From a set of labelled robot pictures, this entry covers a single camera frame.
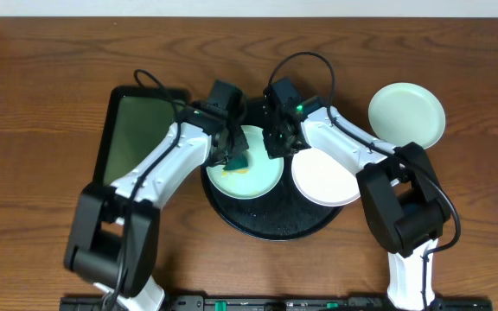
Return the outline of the white plate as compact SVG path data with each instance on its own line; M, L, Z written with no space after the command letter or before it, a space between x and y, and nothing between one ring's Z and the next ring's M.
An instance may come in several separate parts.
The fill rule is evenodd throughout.
M319 149L295 154L291 175L299 192L317 205L344 206L360 198L356 178Z

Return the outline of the black rectangular water tray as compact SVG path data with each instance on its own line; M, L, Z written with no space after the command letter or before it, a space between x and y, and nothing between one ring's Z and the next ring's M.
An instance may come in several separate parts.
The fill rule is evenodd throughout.
M110 95L93 182L109 185L131 172L166 136L174 113L163 91L117 86Z

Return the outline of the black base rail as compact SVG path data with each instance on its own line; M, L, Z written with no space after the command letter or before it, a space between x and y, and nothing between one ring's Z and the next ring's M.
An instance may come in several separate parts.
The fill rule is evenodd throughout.
M267 298L205 298L199 295L166 297L160 311L316 311L355 310L383 311L395 307L385 297L356 296L340 300L328 299L267 299ZM492 311L486 299L436 298L429 306L435 311Z

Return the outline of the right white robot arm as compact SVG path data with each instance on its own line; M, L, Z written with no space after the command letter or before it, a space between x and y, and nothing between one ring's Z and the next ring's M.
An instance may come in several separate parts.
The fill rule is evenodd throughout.
M444 224L459 218L425 150L369 135L321 97L267 95L265 110L265 147L271 158L315 148L355 176L368 228L388 253L392 305L432 309L432 258L453 245L438 240Z

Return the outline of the light green plate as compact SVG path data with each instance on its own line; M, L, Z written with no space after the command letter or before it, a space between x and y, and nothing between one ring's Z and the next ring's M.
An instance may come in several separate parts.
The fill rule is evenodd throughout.
M270 159L265 150L263 130L253 125L242 125L249 149L244 152L248 167L226 171L224 165L207 167L206 173L213 186L222 194L238 200L251 200L270 192L284 171L284 159Z
M446 126L439 99L426 88L406 82L377 91L368 106L368 120L383 141L400 147L414 142L424 149L440 140Z

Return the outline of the round black serving tray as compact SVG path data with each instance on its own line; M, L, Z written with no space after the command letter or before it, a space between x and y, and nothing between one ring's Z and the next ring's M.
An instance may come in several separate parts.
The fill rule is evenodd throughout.
M342 206L321 206L304 197L292 177L293 157L283 159L282 173L271 190L255 199L235 199L212 182L210 168L201 182L214 210L232 227L255 238L285 241L307 237L328 225Z

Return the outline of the green yellow sponge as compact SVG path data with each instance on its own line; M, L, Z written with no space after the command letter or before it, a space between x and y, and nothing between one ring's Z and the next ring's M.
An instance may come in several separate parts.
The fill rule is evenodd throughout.
M242 153L236 157L230 158L224 165L224 171L237 171L249 167L249 161L246 154Z

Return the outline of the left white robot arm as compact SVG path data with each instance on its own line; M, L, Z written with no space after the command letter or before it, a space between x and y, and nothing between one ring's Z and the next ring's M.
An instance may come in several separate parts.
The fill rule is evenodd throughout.
M248 148L240 124L246 105L217 101L181 107L163 140L130 172L80 193L65 267L105 288L90 310L158 310L164 294L152 277L161 211L201 165L227 164Z

